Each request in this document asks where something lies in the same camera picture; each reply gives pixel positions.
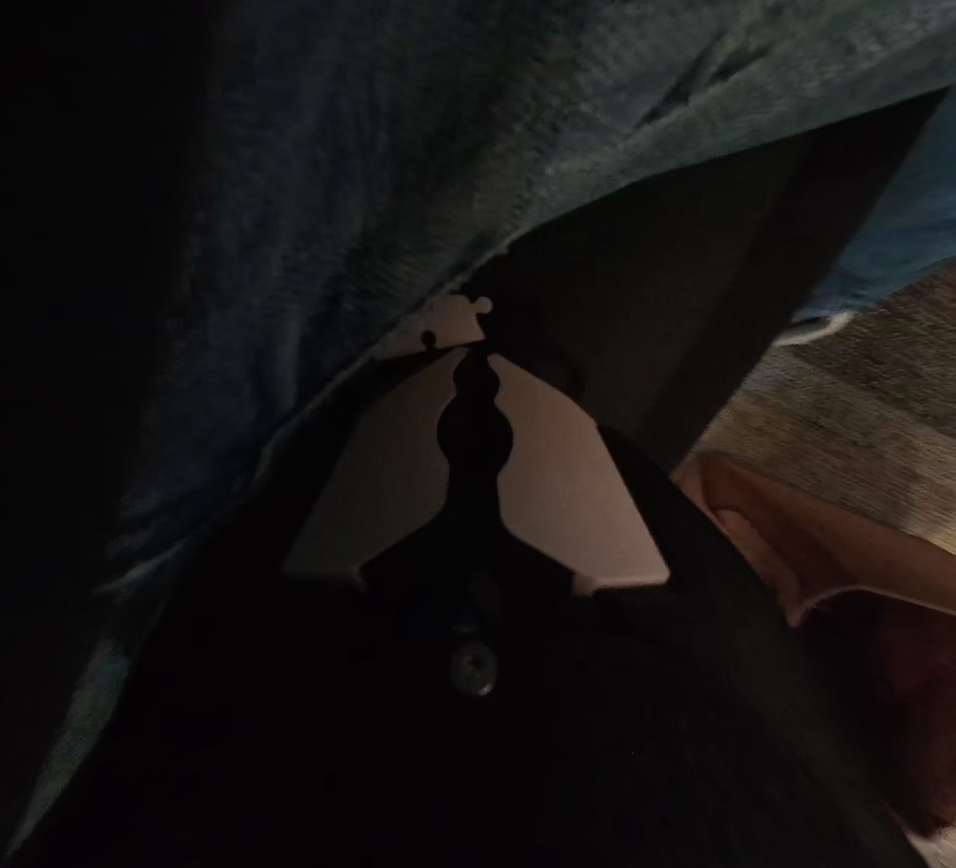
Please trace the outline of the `person's blue jeans leg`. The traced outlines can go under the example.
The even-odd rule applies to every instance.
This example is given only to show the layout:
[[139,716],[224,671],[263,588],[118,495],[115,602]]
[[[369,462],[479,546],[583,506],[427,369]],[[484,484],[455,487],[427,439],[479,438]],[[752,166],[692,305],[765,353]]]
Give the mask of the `person's blue jeans leg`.
[[955,257],[955,89],[946,95],[860,229],[775,347],[805,345],[939,271]]

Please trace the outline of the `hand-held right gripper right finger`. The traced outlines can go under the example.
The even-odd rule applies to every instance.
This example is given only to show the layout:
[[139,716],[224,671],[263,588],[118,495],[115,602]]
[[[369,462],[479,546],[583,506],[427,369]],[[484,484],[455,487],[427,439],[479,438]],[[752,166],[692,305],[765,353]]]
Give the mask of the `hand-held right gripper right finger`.
[[664,586],[670,570],[594,419],[504,357],[487,363],[511,429],[497,477],[508,532],[566,569],[576,594]]

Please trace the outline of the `person's left hand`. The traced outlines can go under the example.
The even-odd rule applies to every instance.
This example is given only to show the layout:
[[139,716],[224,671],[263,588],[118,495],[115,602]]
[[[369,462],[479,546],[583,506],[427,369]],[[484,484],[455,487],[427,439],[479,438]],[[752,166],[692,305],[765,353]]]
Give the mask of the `person's left hand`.
[[693,457],[676,482],[774,595],[791,626],[863,592],[955,615],[955,557],[735,461]]

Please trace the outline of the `dark table side panel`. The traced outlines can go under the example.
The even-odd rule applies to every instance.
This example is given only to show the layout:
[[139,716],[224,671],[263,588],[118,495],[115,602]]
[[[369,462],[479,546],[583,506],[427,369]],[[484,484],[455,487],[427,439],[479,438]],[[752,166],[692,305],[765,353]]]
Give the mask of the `dark table side panel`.
[[675,469],[948,114],[938,91],[638,181],[463,285],[510,360]]

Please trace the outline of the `white jigsaw puzzle piece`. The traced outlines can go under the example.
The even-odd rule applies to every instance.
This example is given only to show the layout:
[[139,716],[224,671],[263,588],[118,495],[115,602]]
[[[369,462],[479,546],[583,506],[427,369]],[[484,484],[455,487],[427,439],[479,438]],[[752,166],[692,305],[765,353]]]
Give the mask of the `white jigsaw puzzle piece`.
[[474,300],[462,293],[437,297],[382,345],[378,357],[382,360],[404,358],[483,341],[480,318],[492,309],[492,300],[485,296]]

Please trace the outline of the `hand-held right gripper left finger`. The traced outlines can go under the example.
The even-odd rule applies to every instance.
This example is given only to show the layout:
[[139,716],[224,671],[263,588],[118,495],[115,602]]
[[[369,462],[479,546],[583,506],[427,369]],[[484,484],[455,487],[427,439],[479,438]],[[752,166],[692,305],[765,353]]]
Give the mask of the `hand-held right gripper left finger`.
[[441,513],[450,467],[439,424],[470,352],[452,350],[358,418],[282,564],[290,580],[371,589],[389,553]]

